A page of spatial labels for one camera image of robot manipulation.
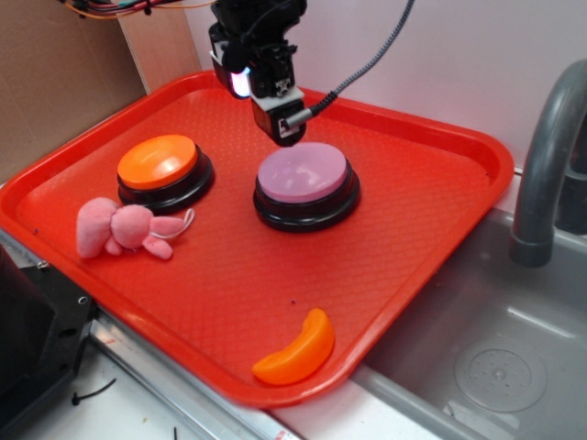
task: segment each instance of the orange tray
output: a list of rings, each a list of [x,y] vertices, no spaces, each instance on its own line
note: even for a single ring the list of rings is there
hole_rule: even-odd
[[[314,104],[321,93],[306,91]],[[145,249],[80,259],[75,222],[88,200],[117,200],[116,165],[147,138],[192,138],[216,181],[163,261]],[[339,99],[305,140],[332,144],[358,173],[362,198],[327,230],[288,234],[257,217],[260,163],[276,148],[211,72],[170,83],[18,174],[0,190],[0,226],[86,289],[115,317],[212,388],[245,404],[293,404],[347,378],[513,176],[484,134]],[[252,365],[287,346],[308,311],[330,316],[336,344],[288,386]]]

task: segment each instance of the drain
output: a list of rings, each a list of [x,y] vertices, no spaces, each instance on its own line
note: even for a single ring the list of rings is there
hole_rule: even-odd
[[[457,358],[455,376],[471,402],[498,413],[529,408],[547,386],[547,372],[540,359],[500,337],[465,348]]]

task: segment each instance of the sink basin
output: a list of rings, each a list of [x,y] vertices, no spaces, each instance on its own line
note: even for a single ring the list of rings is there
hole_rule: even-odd
[[[511,224],[492,210],[365,358],[379,378],[353,379],[421,402],[451,438],[584,438],[587,242],[558,231],[552,261],[526,269]]]

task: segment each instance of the purple button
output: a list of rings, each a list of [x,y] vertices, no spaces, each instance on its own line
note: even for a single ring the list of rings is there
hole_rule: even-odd
[[[313,202],[333,193],[347,177],[347,160],[337,148],[301,142],[281,148],[260,167],[259,184],[273,200],[286,204]]]

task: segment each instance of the pink plush bunny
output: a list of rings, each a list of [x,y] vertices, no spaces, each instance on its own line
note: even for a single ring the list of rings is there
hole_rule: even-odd
[[[102,249],[121,255],[124,249],[143,246],[160,259],[170,259],[173,249],[164,238],[180,235],[194,219],[189,209],[184,219],[156,217],[148,208],[137,204],[119,207],[105,197],[86,203],[77,215],[77,251],[80,257],[97,257]]]

